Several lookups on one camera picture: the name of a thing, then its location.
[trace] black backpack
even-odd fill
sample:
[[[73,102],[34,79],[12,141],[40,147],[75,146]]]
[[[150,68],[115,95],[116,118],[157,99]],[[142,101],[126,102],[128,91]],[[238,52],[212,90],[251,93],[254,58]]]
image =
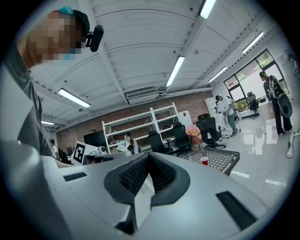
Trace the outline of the black backpack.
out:
[[[58,148],[58,155],[61,158],[62,163],[70,164],[71,165],[70,161],[67,158],[67,154],[63,150],[61,150],[59,147],[57,147],[57,148]]]

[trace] man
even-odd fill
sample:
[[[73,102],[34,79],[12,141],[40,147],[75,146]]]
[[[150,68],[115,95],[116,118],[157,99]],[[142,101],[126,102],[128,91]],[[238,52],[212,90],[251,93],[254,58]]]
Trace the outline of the man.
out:
[[[62,7],[52,11],[28,34],[13,43],[4,59],[10,74],[33,102],[33,108],[26,117],[18,140],[34,147],[40,155],[51,156],[47,133],[41,125],[42,106],[34,90],[30,69],[48,60],[66,58],[76,53],[86,40],[90,24],[86,14]],[[56,160],[58,167],[65,167]]]
[[[57,161],[61,161],[60,156],[58,154],[58,147],[55,146],[53,139],[50,140],[50,146],[54,159],[56,159]]]
[[[229,125],[232,128],[232,134],[230,136],[233,137],[236,135],[236,126],[235,126],[235,119],[234,119],[235,114],[234,114],[234,110],[233,110],[233,105],[228,97],[222,97],[222,96],[216,95],[216,100],[223,102],[224,114],[227,114],[227,119],[228,119]]]

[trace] red cup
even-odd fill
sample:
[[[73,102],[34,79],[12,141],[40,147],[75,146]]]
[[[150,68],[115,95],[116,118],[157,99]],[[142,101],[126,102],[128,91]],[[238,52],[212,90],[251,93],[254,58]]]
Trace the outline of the red cup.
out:
[[[202,157],[202,158],[200,158],[200,160],[201,160],[203,165],[207,165],[208,157]]]

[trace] white desk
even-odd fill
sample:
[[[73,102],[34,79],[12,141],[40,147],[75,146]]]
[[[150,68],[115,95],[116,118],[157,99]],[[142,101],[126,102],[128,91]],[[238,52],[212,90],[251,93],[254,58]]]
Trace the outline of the white desk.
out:
[[[262,125],[263,125],[263,130],[264,130],[264,133],[266,134],[267,133],[266,120],[275,118],[275,114],[274,114],[274,111],[273,111],[273,106],[272,106],[271,102],[266,100],[263,103],[259,103],[258,108],[259,108],[260,120],[261,120]]]

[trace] brick wall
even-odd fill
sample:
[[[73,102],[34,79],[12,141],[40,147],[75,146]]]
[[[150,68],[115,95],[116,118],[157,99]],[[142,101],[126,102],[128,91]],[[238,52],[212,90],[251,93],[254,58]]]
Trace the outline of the brick wall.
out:
[[[183,95],[179,97],[170,97],[152,103],[137,105],[134,107],[129,107],[115,112],[111,112],[57,132],[58,146],[62,150],[66,151],[66,147],[74,147],[77,140],[84,142],[83,136],[86,134],[90,134],[91,130],[94,129],[96,129],[97,131],[102,130],[102,121],[111,122],[125,117],[130,117],[136,114],[148,112],[150,111],[150,107],[152,107],[155,110],[158,108],[172,105],[172,102],[175,103],[178,112],[188,110],[191,118],[197,119],[198,115],[208,113],[204,100],[210,97],[212,97],[210,91],[193,93],[193,94]],[[159,114],[157,116],[158,119],[164,117],[165,117],[164,114]],[[141,125],[147,122],[150,122],[150,118],[142,118],[134,122],[129,122],[126,124],[112,127],[112,130],[120,131],[122,129],[131,128],[133,126]],[[163,124],[159,125],[159,128],[163,128],[163,125],[170,125],[170,124],[172,124],[172,122],[169,121],[163,122]],[[151,130],[152,130],[152,126],[149,126],[149,127],[144,127],[138,130],[131,131],[130,133],[131,136],[134,138],[137,136],[146,135]],[[169,135],[171,134],[171,131],[164,132],[163,134]],[[114,136],[114,140],[120,140],[120,139],[124,139],[124,136],[123,135]],[[145,140],[142,139],[140,141],[141,142],[139,142],[139,145],[145,144]]]

